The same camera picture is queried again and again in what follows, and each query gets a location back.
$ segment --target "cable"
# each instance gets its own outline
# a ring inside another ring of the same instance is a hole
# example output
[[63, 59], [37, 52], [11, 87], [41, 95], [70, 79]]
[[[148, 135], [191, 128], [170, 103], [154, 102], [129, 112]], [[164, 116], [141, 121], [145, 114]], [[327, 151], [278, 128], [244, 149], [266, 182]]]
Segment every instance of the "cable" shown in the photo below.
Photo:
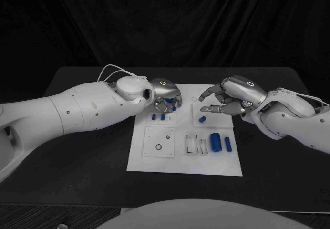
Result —
[[125, 72], [125, 71], [116, 70], [116, 71], [113, 71], [113, 72], [110, 73], [110, 75], [112, 75], [113, 73], [116, 73], [116, 72]]
[[[118, 66], [115, 66], [115, 65], [112, 65], [112, 64], [108, 64], [108, 65], [103, 67], [103, 69], [102, 69], [102, 71], [100, 71], [100, 73], [99, 73], [96, 82], [99, 81], [100, 75], [102, 75], [103, 70], [105, 70], [105, 68], [106, 68], [108, 66], [112, 66], [112, 67], [119, 68]], [[123, 72], [126, 72], [131, 76], [136, 76], [135, 74], [132, 74], [131, 72], [128, 72], [126, 70], [123, 70], [122, 68], [119, 68], [119, 69], [121, 69]]]
[[299, 93], [296, 93], [296, 92], [293, 92], [293, 91], [291, 91], [291, 90], [288, 90], [288, 89], [285, 89], [285, 88], [282, 88], [282, 87], [276, 88], [276, 90], [283, 90], [285, 93], [286, 93], [286, 91], [291, 92], [291, 93], [295, 93], [295, 94], [299, 95], [299, 96], [304, 96], [304, 97], [306, 97], [306, 98], [309, 98], [309, 99], [317, 100], [317, 101], [321, 103], [321, 106], [324, 106], [324, 104], [328, 106], [328, 104], [327, 104], [325, 102], [322, 102], [322, 100], [321, 100], [319, 98], [317, 98], [317, 97], [314, 97], [314, 96], [311, 96], [311, 95], [299, 94]]

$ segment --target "white platform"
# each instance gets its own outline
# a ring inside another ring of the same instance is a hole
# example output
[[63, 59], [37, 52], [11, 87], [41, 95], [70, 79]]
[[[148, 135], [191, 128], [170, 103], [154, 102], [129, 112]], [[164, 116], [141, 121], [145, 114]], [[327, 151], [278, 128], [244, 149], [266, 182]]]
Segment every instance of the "white platform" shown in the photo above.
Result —
[[[231, 117], [198, 110], [204, 105], [219, 105], [213, 95], [203, 102], [197, 100], [210, 86], [177, 84], [182, 105], [172, 113], [164, 114], [164, 121], [151, 106], [135, 116], [126, 171], [242, 176]], [[151, 120], [152, 114], [157, 115], [155, 121]], [[203, 123], [198, 122], [201, 116], [206, 117]], [[220, 152], [211, 151], [211, 133], [220, 134]], [[198, 141], [206, 139], [207, 155], [187, 153], [185, 135], [197, 135]], [[231, 152], [226, 151], [224, 137], [230, 139]], [[161, 150], [155, 149], [157, 144], [161, 144]]]

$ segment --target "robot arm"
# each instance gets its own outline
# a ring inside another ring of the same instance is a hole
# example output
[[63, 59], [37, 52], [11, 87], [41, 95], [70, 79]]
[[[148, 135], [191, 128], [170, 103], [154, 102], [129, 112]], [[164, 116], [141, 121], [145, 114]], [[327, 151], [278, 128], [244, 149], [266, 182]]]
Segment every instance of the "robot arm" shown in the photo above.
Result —
[[165, 80], [125, 76], [113, 83], [84, 83], [61, 93], [0, 104], [0, 181], [33, 149], [50, 139], [93, 131], [136, 115], [152, 104], [161, 112], [181, 104], [180, 90]]
[[262, 133], [278, 140], [292, 136], [306, 147], [330, 154], [330, 106], [312, 108], [298, 93], [278, 88], [268, 93], [242, 76], [231, 76], [210, 87], [198, 100], [214, 93], [221, 106], [204, 106], [203, 112], [240, 115]]

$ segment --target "table surface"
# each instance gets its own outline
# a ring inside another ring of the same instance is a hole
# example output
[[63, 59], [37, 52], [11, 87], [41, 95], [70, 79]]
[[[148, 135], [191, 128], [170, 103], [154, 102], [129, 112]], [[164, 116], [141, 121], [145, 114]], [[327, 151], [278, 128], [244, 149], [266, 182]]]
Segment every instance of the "table surface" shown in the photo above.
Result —
[[[44, 96], [93, 82], [100, 67], [63, 67]], [[234, 74], [268, 92], [276, 87], [306, 94], [295, 71], [272, 68], [125, 68], [148, 79], [216, 84]], [[105, 70], [109, 75], [113, 68]], [[51, 139], [30, 153], [0, 183], [1, 203], [138, 207], [182, 198], [217, 199], [269, 211], [330, 212], [330, 155], [293, 138], [268, 138], [255, 125], [233, 117], [242, 177], [129, 172], [126, 161], [133, 117], [92, 132]]]

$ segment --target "small blue object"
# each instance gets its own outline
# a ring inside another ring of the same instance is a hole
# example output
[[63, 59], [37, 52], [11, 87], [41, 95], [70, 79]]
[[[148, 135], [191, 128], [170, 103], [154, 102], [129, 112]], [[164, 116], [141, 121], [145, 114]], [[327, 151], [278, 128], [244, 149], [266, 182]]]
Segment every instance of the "small blue object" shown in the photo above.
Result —
[[198, 119], [198, 121], [200, 121], [200, 122], [204, 122], [204, 120], [206, 120], [206, 117], [203, 116], [203, 117]]
[[224, 146], [226, 146], [227, 152], [231, 152], [231, 146], [230, 146], [229, 137], [224, 137]]
[[221, 151], [220, 135], [217, 133], [210, 134], [210, 144], [213, 152]]

